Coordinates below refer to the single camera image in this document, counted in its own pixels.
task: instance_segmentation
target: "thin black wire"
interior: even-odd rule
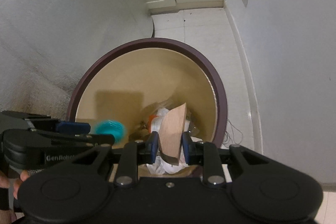
[[[226,145],[228,145],[230,142],[232,142],[231,144],[241,144],[241,142],[242,142],[243,139],[244,139],[244,134],[243,134],[238,128],[236,128],[236,127],[231,123],[231,121],[230,121],[229,119],[227,119],[227,121],[230,123],[230,126],[231,126],[232,137],[230,136],[230,133],[229,133],[227,130],[225,130],[224,140],[223,140],[222,143],[223,143],[223,145],[224,145],[226,148],[228,148],[228,146],[226,146]],[[241,140],[240,140],[240,142],[236,142],[236,140],[235,140],[235,132],[234,132],[233,129],[236,129],[236,130],[241,134]]]

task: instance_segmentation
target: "teal object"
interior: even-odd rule
[[[125,127],[120,122],[107,120],[96,125],[95,134],[111,134],[114,136],[116,144],[124,138]]]

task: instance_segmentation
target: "purple rim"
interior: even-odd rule
[[[203,54],[187,44],[168,38],[145,38],[135,40],[123,44],[102,56],[87,70],[87,72],[83,75],[75,90],[73,91],[69,102],[66,119],[71,122],[75,121],[78,104],[86,87],[93,79],[93,77],[103,67],[105,67],[105,65],[125,53],[151,47],[165,48],[179,52],[193,60],[204,71],[209,81],[211,82],[214,93],[216,95],[217,124],[214,139],[212,142],[219,148],[224,138],[227,122],[227,100],[221,78],[219,77],[218,72],[216,71],[214,66],[210,63],[208,59],[206,59]]]

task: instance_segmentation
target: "wooden piece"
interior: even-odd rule
[[[179,164],[185,115],[186,103],[170,110],[164,116],[159,130],[160,155],[164,161],[173,165]]]

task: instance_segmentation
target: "silver screw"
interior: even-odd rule
[[[221,176],[209,176],[208,182],[213,185],[222,184],[223,182],[225,182],[225,178]]]
[[[129,185],[132,183],[132,178],[129,176],[121,176],[118,177],[115,182],[118,183],[119,185]]]
[[[167,182],[167,183],[166,183],[166,186],[167,186],[168,188],[173,188],[173,187],[175,186],[175,183],[174,183],[174,182]]]

